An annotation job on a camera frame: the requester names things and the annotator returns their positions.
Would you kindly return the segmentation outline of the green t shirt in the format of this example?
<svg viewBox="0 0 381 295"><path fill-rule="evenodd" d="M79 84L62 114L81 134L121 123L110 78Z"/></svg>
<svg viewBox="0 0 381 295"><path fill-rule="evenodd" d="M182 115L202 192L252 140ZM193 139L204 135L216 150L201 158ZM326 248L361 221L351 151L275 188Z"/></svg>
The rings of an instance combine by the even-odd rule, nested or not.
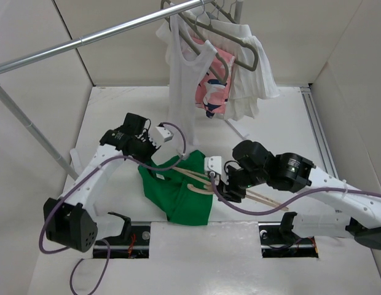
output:
<svg viewBox="0 0 381 295"><path fill-rule="evenodd" d="M193 192L187 187L191 184L203 189L203 183L175 169L154 171L139 166L138 171L145 197L166 214L167 221L184 226L208 224L213 197Z"/></svg>

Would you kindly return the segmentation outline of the silver clothes rack rail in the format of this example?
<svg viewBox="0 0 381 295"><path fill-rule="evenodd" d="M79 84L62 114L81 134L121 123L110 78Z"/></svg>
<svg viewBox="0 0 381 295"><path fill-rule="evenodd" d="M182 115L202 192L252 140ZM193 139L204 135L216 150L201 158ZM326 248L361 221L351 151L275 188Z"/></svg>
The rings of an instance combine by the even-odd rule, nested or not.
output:
<svg viewBox="0 0 381 295"><path fill-rule="evenodd" d="M18 68L22 68L27 65L31 65L38 61L42 61L48 59L50 57L54 57L61 53L68 52L70 50L74 50L78 47L82 47L85 45L92 44L94 42L98 42L100 40L106 39L108 37L115 36L120 33L124 33L126 31L133 30L137 27L144 26L150 24L152 22L156 22L163 18L178 14L180 12L184 12L189 9L193 9L194 7L204 6L205 4L209 4L212 1L187 1L181 4L169 5L165 9L161 9L154 13L127 21L125 23L121 23L116 26L112 26L109 28L105 28L99 31L95 31L84 36L71 39L69 41L63 42L61 44L57 44L55 46L39 50L34 53L27 54L23 57L15 58L10 61L6 61L0 63L0 75L13 71Z"/></svg>

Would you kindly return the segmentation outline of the white rack foot right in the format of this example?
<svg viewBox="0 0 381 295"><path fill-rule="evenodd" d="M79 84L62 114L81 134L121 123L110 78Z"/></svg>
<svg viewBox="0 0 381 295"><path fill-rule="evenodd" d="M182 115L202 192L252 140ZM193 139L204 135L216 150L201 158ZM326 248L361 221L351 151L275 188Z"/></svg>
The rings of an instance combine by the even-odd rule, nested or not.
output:
<svg viewBox="0 0 381 295"><path fill-rule="evenodd" d="M239 122L228 119L226 123L235 131L235 133L243 140L249 137L249 131Z"/></svg>

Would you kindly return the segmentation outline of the white tank top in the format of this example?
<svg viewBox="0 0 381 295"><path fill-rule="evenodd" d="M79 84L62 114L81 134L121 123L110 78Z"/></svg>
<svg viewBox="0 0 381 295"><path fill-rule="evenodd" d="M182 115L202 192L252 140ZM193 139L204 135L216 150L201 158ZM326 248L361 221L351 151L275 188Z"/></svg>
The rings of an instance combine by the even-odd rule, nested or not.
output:
<svg viewBox="0 0 381 295"><path fill-rule="evenodd" d="M215 56L216 49L209 42L196 43L185 21L179 15L170 17L156 31L167 43L166 62L170 66L168 121L184 133L187 151L198 146L195 134L196 91Z"/></svg>

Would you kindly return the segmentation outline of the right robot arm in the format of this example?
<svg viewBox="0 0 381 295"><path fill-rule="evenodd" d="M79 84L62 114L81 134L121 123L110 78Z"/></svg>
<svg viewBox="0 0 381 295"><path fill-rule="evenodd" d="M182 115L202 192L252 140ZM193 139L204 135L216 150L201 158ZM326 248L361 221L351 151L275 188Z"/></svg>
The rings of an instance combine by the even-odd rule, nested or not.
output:
<svg viewBox="0 0 381 295"><path fill-rule="evenodd" d="M311 197L334 209L333 214L306 215L287 212L278 226L285 242L312 236L352 238L358 244L381 250L381 194L361 191L339 180L311 160L295 153L274 155L261 143L245 140L232 150L236 167L225 165L220 156L204 160L204 170L218 200L250 216L267 216L296 200ZM246 190L266 184L293 197L267 211L237 206Z"/></svg>

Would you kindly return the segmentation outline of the silver rack left pole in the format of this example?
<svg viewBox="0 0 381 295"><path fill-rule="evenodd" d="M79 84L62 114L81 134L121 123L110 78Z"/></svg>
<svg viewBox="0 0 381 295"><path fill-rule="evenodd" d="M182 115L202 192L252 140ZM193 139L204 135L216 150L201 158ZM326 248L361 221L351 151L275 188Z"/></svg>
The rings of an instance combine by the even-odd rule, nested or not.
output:
<svg viewBox="0 0 381 295"><path fill-rule="evenodd" d="M15 116L15 118L27 129L34 139L51 155L51 157L64 169L64 171L73 179L78 178L76 171L63 158L63 156L55 149L51 142L43 135L29 117L14 102L9 94L1 87L0 84L0 102Z"/></svg>

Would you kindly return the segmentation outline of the white pleated skirt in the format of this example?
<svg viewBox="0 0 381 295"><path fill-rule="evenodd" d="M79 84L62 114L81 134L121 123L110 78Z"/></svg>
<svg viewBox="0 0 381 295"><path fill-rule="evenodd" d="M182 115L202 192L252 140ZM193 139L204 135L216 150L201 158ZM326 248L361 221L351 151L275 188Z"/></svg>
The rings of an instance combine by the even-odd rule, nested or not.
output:
<svg viewBox="0 0 381 295"><path fill-rule="evenodd" d="M238 25L213 20L212 25L201 27L200 32L215 47L231 53L235 60L256 69L250 71L234 63L231 74L229 99L223 119L240 120L255 118L258 114L257 100L279 96L269 59L261 42L248 25Z"/></svg>

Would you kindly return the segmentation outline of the aluminium rail right edge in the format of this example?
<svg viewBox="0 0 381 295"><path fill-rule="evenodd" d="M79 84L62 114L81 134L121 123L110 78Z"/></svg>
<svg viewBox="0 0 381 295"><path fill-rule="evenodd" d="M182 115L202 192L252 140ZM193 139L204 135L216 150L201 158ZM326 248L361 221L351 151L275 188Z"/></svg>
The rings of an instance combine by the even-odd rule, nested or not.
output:
<svg viewBox="0 0 381 295"><path fill-rule="evenodd" d="M328 141L324 134L324 130L318 112L316 110L316 105L313 100L311 89L310 87L300 87L300 93L302 95L305 108L307 110L310 125L312 127L312 131L316 140L316 145L318 147L318 152L323 163L322 167L324 168L325 172L329 173L335 178L338 178L339 176L336 170L336 166L334 165Z"/></svg>

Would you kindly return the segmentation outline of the pink patterned garment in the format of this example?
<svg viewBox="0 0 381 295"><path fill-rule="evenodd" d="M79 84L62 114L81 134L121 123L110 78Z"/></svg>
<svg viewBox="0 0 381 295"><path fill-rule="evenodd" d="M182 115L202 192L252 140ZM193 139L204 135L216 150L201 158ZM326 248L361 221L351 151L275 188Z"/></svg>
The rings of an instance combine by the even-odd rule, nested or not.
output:
<svg viewBox="0 0 381 295"><path fill-rule="evenodd" d="M196 107L204 109L209 119L222 119L226 111L226 103L229 99L232 67L235 57L215 47L218 54L224 59L228 66L229 74L225 83L221 83L216 75L210 70L207 71L204 78L199 82L195 94Z"/></svg>

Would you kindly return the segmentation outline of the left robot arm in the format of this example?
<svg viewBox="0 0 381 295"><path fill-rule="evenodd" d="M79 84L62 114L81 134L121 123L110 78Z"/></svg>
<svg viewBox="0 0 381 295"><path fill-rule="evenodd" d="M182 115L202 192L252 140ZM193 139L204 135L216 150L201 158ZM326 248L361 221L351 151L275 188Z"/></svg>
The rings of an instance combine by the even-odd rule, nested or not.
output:
<svg viewBox="0 0 381 295"><path fill-rule="evenodd" d="M146 118L128 113L120 127L102 136L96 153L74 184L59 198L45 202L42 238L83 253L104 238L120 244L129 240L130 218L114 212L100 215L95 202L127 159L147 163L171 136L163 125L146 128L146 122Z"/></svg>

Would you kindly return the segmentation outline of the wooden hanger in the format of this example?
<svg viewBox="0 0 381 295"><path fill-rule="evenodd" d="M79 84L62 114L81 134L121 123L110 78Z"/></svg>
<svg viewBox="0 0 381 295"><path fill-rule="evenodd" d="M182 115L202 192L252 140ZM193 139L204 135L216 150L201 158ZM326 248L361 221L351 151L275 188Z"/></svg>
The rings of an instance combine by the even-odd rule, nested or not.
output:
<svg viewBox="0 0 381 295"><path fill-rule="evenodd" d="M193 184L188 184L187 188L195 193L202 195L213 195L213 188L209 181L207 181L207 175L203 175L201 173L197 173L194 171L186 170L184 168L174 167L174 171L177 171L184 176L192 178L197 182L203 184L203 189L199 189L195 187ZM227 200L234 203L241 203L243 199L248 198L255 202L262 203L264 205L270 206L272 208L277 208L281 205L281 203L270 199L262 194L245 190L245 189L230 189L229 185L226 185L224 182L220 181L218 184L218 192Z"/></svg>

